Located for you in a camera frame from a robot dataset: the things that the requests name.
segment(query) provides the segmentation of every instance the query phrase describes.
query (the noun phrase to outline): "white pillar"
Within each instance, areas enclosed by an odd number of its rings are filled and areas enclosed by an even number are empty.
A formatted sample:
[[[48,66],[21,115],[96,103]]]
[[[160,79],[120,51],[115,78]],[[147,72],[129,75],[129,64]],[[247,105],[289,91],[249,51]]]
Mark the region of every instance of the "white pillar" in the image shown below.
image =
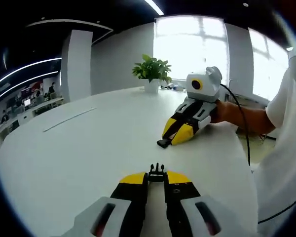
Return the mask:
[[[253,50],[248,30],[225,24],[229,46],[229,88],[234,94],[252,98]]]
[[[72,30],[65,40],[61,62],[61,93],[66,102],[91,95],[92,32]]]

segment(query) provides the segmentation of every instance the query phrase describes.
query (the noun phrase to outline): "white table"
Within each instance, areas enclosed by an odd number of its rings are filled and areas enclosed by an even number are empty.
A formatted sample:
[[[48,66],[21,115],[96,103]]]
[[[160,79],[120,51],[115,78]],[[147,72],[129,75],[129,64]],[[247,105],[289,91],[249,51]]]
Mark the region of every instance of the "white table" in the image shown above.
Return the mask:
[[[0,178],[21,220],[38,237],[61,235],[119,180],[152,163],[182,172],[254,232],[258,203],[251,170],[234,129],[210,125],[195,139],[162,149],[156,141],[184,92],[149,95],[139,88],[67,103],[13,131],[0,149]],[[47,132],[62,120],[96,107]],[[171,236],[163,185],[152,184],[141,236]]]

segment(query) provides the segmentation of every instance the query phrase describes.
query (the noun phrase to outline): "potted plant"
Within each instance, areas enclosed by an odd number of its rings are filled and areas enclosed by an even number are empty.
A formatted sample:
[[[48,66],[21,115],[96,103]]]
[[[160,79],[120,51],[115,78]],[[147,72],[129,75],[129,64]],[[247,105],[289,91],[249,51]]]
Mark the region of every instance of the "potted plant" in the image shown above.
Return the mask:
[[[171,65],[167,65],[168,61],[151,58],[146,54],[143,54],[143,60],[143,63],[135,63],[133,75],[138,76],[139,79],[146,79],[145,92],[158,93],[159,80],[167,84],[171,82],[171,77],[168,77]]]

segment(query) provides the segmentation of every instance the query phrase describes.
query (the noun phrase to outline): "yellow camera ring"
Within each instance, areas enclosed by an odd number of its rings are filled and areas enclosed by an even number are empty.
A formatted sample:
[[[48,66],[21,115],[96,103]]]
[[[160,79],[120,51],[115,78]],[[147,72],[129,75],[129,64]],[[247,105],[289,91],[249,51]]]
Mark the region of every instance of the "yellow camera ring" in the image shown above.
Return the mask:
[[[195,90],[201,90],[203,89],[203,82],[199,79],[192,79],[192,87],[195,89]]]

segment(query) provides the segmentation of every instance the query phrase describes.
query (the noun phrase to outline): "green leaves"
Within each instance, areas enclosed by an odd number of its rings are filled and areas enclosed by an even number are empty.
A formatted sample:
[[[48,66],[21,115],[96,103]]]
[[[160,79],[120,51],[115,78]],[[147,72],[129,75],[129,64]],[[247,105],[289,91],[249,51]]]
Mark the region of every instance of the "green leaves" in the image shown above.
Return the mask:
[[[143,54],[143,60],[143,63],[135,63],[137,66],[133,68],[134,76],[138,76],[139,79],[148,79],[149,82],[153,79],[171,82],[171,77],[168,77],[168,72],[171,71],[171,65],[167,65],[168,60],[151,58],[146,54]]]
[[[151,58],[150,58],[148,55],[143,54],[143,59],[147,62],[147,61],[149,61]]]

